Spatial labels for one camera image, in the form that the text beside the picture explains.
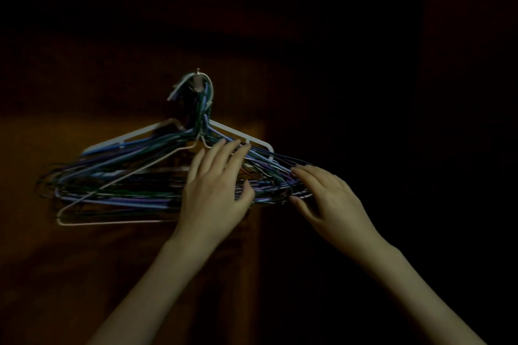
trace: white plastic hanger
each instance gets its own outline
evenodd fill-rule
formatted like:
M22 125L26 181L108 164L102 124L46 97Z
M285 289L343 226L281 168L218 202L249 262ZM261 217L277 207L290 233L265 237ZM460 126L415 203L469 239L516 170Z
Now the white plastic hanger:
M180 87L185 83L187 82L187 80L189 78L191 78L192 76L194 75L198 75L200 77L204 77L210 84L211 86L211 93L213 93L213 90L212 90L212 82L210 80L210 78L208 77L208 75L206 74L203 74L203 73L200 73L199 70L196 72L196 73L190 73L190 74L187 74L185 75L185 77L183 77L183 79L177 84L175 85L175 89L173 90L173 92L171 92L171 94L169 95L168 99L167 100L170 100L171 98L174 97L174 95L176 94L176 92L180 89ZM209 99L209 102L207 103L206 105L206 109L211 106L212 104L212 94L211 94L211 97ZM185 128L181 125L181 123L177 120L177 119L167 119L167 120L164 120L162 122L159 122L159 123L155 123L151 126L147 126L147 127L143 127L141 129L138 129L138 130L135 130L133 132L130 132L130 133L127 133L127 134L124 134L124 135L121 135L121 136L118 136L116 138L113 138L113 139L108 139L104 142L101 142L101 143L98 143L96 145L92 145L90 147L88 147L87 149L85 149L83 151L83 154L84 153L87 153L87 152L90 152L90 151L93 151L93 150L97 150L97 149L100 149L100 148L103 148L103 147L106 147L106 146L110 146L110 145L114 145L114 144L119 144L120 147L124 147L124 144L131 138L135 138L139 135L142 135L142 134L146 134L148 132L151 132L151 131L154 131L160 127L164 127L164 126L167 126L167 125L170 125L171 123L174 123L176 124L176 126L178 127L179 130L181 131L184 131ZM226 131L226 132L229 132L229 133L232 133L240 138L244 138L245 142L246 143L250 143L250 142L254 142L258 145L261 145L265 148L267 148L271 153L274 152L274 148L268 143L268 142L265 142L263 140L260 140L260 139L257 139L257 138L254 138L253 136L250 136L248 134L245 134L243 132L240 132L238 130L235 130L231 127L228 127L228 126L225 126L221 123L218 123L217 121L214 121L214 120L209 120L209 124L211 126L214 126L214 127L217 127L218 129L220 130L223 130L223 131ZM81 198L71 202L70 204L64 206L60 211L57 212L57 216L56 216L56 222L61 225L61 226L81 226L81 225L104 225L104 224L136 224L136 223L151 223L151 222L170 222L172 220L134 220L134 221L108 221L108 222L76 222L76 223L66 223L66 222L63 222L61 220L62 218L62 214L65 210L68 210L70 207L80 203L80 202L83 202L83 201L86 201L88 202L87 198L89 198L90 196L94 195L95 193L97 193L98 191L110 186L110 185L113 185L117 182L120 182L121 180L125 179L126 177L129 177L135 173L142 173L142 172L145 172L145 170L147 168L149 168L150 166L152 165L155 165L157 163L159 163L160 161L170 157L171 155L175 154L176 152L179 152L180 150L187 150L187 149L192 149L194 148L197 143L198 143L198 140L201 139L203 144L205 145L205 147L209 147L207 145L207 143L205 142L205 139L203 137L203 135L200 135L198 134L194 143L190 146L185 146L185 147L181 147L181 148L177 148L173 151L171 151L170 153L167 153L166 155L164 155L163 157L153 161L152 163L150 164L147 164L133 172L130 172L128 174L125 174L124 176L120 177L120 178L117 178L105 185L103 185L102 187L100 187L99 189L97 189L96 191L92 191L92 192L89 192L88 194L86 194L85 196L82 196ZM56 191L55 192L55 195L57 198L60 198L59 195L58 195L58 192Z

